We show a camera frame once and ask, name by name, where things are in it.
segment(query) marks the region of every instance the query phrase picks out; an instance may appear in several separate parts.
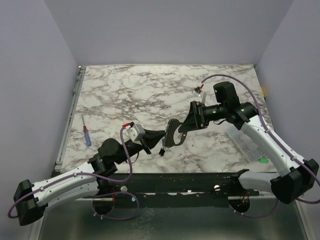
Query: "lavender wall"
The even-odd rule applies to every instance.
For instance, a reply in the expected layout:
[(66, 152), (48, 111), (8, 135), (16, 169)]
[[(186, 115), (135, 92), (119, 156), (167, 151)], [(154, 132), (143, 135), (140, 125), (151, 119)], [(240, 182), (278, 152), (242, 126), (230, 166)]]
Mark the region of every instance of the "lavender wall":
[(45, 0), (80, 65), (257, 64), (293, 0)]
[(7, 218), (20, 181), (50, 176), (79, 68), (43, 0), (1, 1), (0, 239), (28, 239)]
[[(257, 68), (277, 133), (306, 159), (320, 164), (320, 1), (295, 0)], [(319, 187), (305, 194), (318, 200)], [(320, 206), (309, 205), (320, 239)]]

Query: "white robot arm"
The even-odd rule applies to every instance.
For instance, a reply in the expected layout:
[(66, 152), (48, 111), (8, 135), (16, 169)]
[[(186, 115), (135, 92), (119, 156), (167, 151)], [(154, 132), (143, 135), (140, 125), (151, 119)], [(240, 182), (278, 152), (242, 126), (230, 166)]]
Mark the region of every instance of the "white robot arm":
[[(210, 77), (230, 77), (216, 74)], [(194, 89), (202, 95), (201, 87)], [(314, 159), (305, 158), (289, 147), (259, 115), (258, 109), (249, 102), (240, 103), (235, 87), (228, 81), (213, 86), (217, 105), (205, 106), (203, 102), (190, 103), (189, 114), (179, 128), (180, 133), (205, 129), (209, 122), (225, 120), (249, 136), (270, 158), (277, 173), (243, 170), (238, 181), (244, 189), (273, 193), (281, 202), (289, 204), (313, 187), (319, 165)]]
[[(270, 158), (276, 173), (240, 171), (237, 186), (245, 190), (259, 190), (273, 193), (281, 202), (289, 204), (313, 187), (315, 179), (308, 172), (317, 174), (319, 165), (314, 159), (305, 160), (291, 149), (258, 115), (257, 109), (249, 102), (240, 103), (234, 85), (221, 82), (213, 86), (217, 102), (220, 104), (205, 106), (204, 101), (190, 103), (189, 114), (179, 127), (180, 133), (205, 129), (209, 122), (226, 120), (238, 130), (248, 135)], [(141, 150), (151, 154), (150, 149), (165, 136), (165, 131), (149, 131), (141, 125), (128, 123), (130, 140), (119, 144), (113, 138), (103, 142), (98, 153), (81, 166), (59, 176), (31, 183), (22, 181), (13, 197), (20, 225), (27, 225), (41, 218), (44, 212), (67, 201), (95, 196), (100, 190), (110, 187), (107, 178), (117, 171), (116, 165), (127, 160)], [(113, 180), (123, 183), (124, 180)]]

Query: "black metal frame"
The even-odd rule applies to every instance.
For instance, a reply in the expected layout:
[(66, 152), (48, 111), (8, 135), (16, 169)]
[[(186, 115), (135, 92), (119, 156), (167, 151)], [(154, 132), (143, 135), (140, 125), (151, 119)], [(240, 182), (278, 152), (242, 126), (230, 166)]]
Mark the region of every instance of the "black metal frame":
[[(228, 197), (242, 197), (247, 191), (239, 186), (238, 177), (243, 172), (135, 173), (125, 184), (113, 184), (112, 187), (115, 192), (120, 192), (121, 187), (126, 186), (142, 208), (227, 208)], [(127, 176), (126, 173), (115, 173), (111, 177), (125, 179)], [(259, 192), (250, 190), (249, 194), (258, 196)], [(115, 207), (136, 208), (137, 204), (130, 196), (118, 194)]]

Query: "marble surface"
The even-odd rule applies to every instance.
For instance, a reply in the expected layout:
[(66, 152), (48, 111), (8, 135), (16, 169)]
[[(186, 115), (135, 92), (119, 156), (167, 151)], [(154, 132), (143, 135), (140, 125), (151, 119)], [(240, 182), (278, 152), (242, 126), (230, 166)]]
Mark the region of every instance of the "marble surface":
[[(199, 100), (192, 89), (211, 74), (228, 74), (239, 78), (258, 98), (266, 121), (271, 124), (267, 106), (252, 65), (101, 65), (86, 68), (83, 85), (72, 122), (62, 164), (62, 172), (86, 162), (108, 138), (120, 141), (121, 126), (140, 123), (145, 129), (164, 130), (170, 119), (181, 122), (188, 114), (190, 102)], [(250, 94), (237, 82), (216, 77), (204, 86), (206, 105), (217, 104), (213, 85), (231, 81), (241, 102), (251, 102)], [(92, 146), (86, 147), (81, 115), (89, 130)], [(160, 142), (152, 154), (140, 152), (133, 164), (134, 173), (237, 172), (249, 168), (273, 172), (274, 166), (258, 161), (248, 163), (226, 131), (227, 122), (211, 123), (207, 129), (189, 132), (183, 145), (172, 147), (159, 156)], [(126, 163), (117, 166), (127, 173)]]

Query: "cable clip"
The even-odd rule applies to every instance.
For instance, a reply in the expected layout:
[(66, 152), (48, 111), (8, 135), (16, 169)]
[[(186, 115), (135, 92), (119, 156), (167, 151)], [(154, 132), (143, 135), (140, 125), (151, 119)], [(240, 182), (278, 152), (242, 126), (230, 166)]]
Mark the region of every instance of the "cable clip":
[(122, 127), (124, 127), (124, 128), (125, 128), (125, 127), (128, 127), (128, 126), (130, 126), (130, 122), (122, 125)]

